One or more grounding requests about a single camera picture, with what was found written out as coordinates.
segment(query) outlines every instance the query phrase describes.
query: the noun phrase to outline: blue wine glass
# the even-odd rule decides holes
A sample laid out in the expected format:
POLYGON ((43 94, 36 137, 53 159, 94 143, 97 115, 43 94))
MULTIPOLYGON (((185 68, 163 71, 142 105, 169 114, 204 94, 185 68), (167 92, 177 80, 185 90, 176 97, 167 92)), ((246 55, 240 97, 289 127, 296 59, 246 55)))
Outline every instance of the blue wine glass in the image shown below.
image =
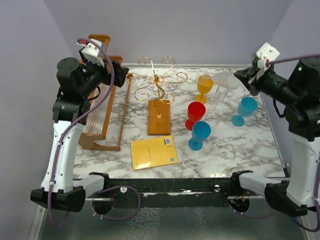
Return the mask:
POLYGON ((211 134, 211 127, 205 121, 197 121, 192 128, 192 138, 188 142, 188 146, 193 151, 199 151, 203 147, 203 142, 208 139, 211 134))

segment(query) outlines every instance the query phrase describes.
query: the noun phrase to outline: gray wall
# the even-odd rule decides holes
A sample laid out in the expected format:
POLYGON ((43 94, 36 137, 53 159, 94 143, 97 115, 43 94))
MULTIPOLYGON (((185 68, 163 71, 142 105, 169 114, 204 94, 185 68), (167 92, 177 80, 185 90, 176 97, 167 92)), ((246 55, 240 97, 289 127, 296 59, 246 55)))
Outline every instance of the gray wall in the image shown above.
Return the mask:
MULTIPOLYGON (((320 53, 320 1, 294 0, 269 43, 280 52, 279 59, 310 53, 320 53)), ((280 63, 274 66, 277 74, 289 78, 298 61, 280 63)), ((283 161, 292 160, 292 141, 288 132, 288 123, 279 119, 272 100, 264 95, 266 108, 271 119, 276 140, 283 161)), ((280 112, 284 106, 278 104, 280 112)))
POLYGON ((56 65, 71 53, 43 1, 1 1, 0 16, 0 239, 25 240, 52 146, 56 65))
POLYGON ((111 37, 108 53, 137 63, 248 64, 291 0, 44 0, 73 54, 91 33, 111 37))

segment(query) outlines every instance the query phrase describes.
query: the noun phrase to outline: gold wire jewelry stand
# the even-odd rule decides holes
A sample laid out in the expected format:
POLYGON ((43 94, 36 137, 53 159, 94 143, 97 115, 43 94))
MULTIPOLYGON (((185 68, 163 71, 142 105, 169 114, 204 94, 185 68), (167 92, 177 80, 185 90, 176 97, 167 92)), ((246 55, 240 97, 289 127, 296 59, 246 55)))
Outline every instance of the gold wire jewelry stand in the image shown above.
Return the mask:
MULTIPOLYGON (((166 94, 165 90, 160 85, 184 83, 185 81, 187 81, 188 75, 185 72, 180 71, 176 73, 176 76, 182 79, 181 81, 165 81, 165 76, 176 64, 175 59, 171 56, 166 56, 162 59, 163 64, 171 65, 171 67, 163 75, 156 74, 154 63, 150 57, 144 56, 140 58, 138 64, 140 66, 146 66, 146 60, 149 60, 151 62, 153 75, 150 77, 145 77, 132 72, 132 74, 134 75, 149 80, 149 83, 147 85, 139 87, 137 90, 134 91, 133 94, 135 99, 137 99, 138 101, 147 101, 150 98, 150 94, 147 92, 140 93, 140 91, 151 86, 156 87, 156 90, 153 91, 153 94, 156 96, 156 98, 154 100, 149 100, 148 103, 148 135, 170 135, 170 104, 172 104, 175 101, 175 95, 172 92, 166 94), (137 96, 138 93, 140 93, 141 95, 145 95, 146 97, 144 99, 141 99, 137 96)), ((128 84, 133 84, 136 82, 136 79, 133 76, 128 77, 126 78, 126 82, 128 84)))

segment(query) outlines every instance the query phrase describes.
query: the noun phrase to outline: screw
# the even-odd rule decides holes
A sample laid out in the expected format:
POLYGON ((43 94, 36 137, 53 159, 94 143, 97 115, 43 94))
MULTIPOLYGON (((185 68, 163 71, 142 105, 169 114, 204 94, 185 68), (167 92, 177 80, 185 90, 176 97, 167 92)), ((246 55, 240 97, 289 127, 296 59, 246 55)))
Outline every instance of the screw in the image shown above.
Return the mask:
POLYGON ((120 192, 122 192, 123 194, 127 192, 127 188, 126 187, 121 187, 120 188, 120 192))

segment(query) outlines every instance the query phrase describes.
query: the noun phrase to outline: barcode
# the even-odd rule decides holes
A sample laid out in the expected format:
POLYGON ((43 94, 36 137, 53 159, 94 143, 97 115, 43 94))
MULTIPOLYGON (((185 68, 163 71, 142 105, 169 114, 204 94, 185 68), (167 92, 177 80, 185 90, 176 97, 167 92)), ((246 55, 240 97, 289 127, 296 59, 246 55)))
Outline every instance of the barcode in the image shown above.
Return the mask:
POLYGON ((165 144, 165 145, 171 144, 171 139, 170 139, 170 138, 164 139, 164 144, 165 144))

